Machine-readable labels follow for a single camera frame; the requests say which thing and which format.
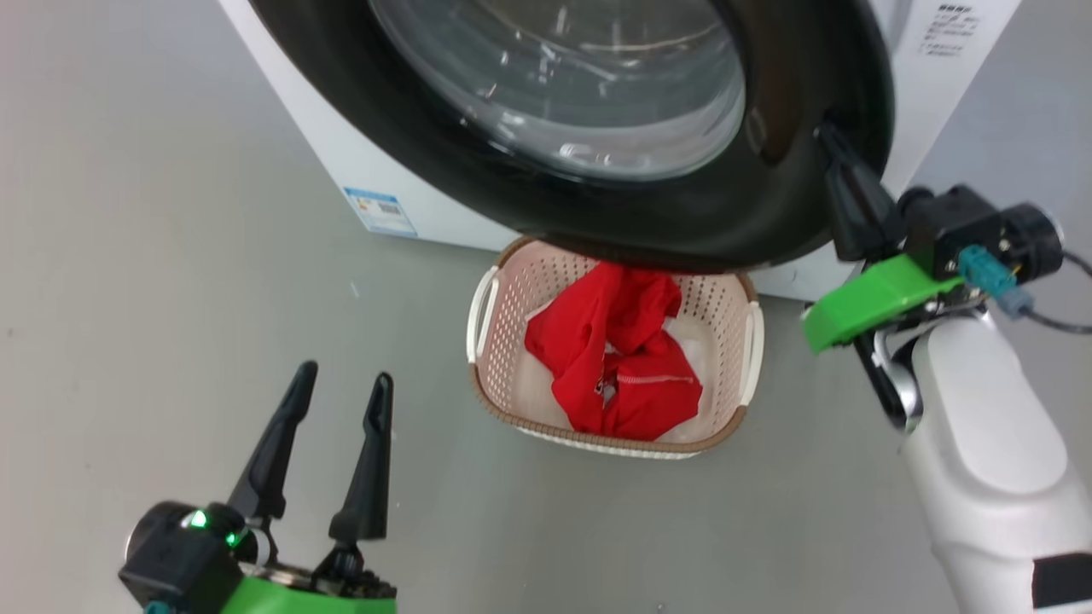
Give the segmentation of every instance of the red garment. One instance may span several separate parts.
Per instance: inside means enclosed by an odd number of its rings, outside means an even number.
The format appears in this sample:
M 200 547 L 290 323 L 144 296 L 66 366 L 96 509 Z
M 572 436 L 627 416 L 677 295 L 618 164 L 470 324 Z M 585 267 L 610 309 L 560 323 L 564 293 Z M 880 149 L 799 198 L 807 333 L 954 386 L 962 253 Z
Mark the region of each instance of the red garment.
M 604 262 L 527 322 L 524 345 L 574 430 L 653 441 L 698 415 L 701 385 L 663 330 L 681 303 L 669 275 Z M 616 390 L 605 406 L 604 387 Z

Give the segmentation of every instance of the perforated basket wall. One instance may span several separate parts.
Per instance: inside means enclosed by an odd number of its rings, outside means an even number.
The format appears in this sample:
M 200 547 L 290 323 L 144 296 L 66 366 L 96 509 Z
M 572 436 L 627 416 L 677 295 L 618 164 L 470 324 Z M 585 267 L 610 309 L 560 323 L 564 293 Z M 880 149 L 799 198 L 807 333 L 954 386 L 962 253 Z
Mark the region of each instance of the perforated basket wall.
M 763 321 L 745 275 L 676 275 L 682 307 L 668 331 L 703 386 L 698 415 L 656 441 L 575 433 L 550 392 L 553 377 L 524 350 L 529 316 L 596 261 L 530 239 L 501 253 L 471 306 L 466 353 L 482 402 L 527 435 L 612 454 L 682 459 L 727 438 L 740 424 L 762 362 Z

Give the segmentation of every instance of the blue connector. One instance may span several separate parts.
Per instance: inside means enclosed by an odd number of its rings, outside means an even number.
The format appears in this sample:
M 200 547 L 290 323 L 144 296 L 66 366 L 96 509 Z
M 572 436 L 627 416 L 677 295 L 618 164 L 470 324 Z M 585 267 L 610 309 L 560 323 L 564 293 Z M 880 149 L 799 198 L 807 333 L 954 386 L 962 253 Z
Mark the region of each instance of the blue connector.
M 1016 274 L 981 245 L 959 252 L 959 274 L 968 285 L 992 296 L 1009 319 L 1019 320 L 1035 306 L 1035 298 L 1017 286 Z

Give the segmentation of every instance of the floor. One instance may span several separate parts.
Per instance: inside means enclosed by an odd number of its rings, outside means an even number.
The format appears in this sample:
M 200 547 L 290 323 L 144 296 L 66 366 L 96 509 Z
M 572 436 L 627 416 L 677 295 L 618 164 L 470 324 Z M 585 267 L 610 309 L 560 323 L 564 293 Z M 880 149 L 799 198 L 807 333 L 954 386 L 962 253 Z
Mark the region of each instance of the floor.
M 161 499 L 225 499 L 314 358 L 282 556 L 329 548 L 387 370 L 390 533 L 364 552 L 403 612 L 953 611 L 899 437 L 852 355 L 807 352 L 798 304 L 764 303 L 763 377 L 715 451 L 652 462 L 531 439 L 467 382 L 465 311 L 494 255 L 365 233 L 215 0 L 5 13 L 0 552 L 22 581 L 3 610 L 135 612 L 115 578 L 132 524 Z M 1092 475 L 1092 353 L 1014 338 Z

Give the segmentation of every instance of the energy label sticker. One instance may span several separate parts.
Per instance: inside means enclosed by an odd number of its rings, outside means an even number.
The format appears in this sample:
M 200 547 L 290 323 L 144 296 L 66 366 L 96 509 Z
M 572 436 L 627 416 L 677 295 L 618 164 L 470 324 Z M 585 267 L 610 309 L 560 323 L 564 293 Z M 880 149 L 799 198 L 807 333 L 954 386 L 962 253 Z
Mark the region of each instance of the energy label sticker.
M 417 231 L 399 204 L 399 199 L 356 188 L 345 188 L 345 196 L 368 231 L 400 237 L 417 236 Z

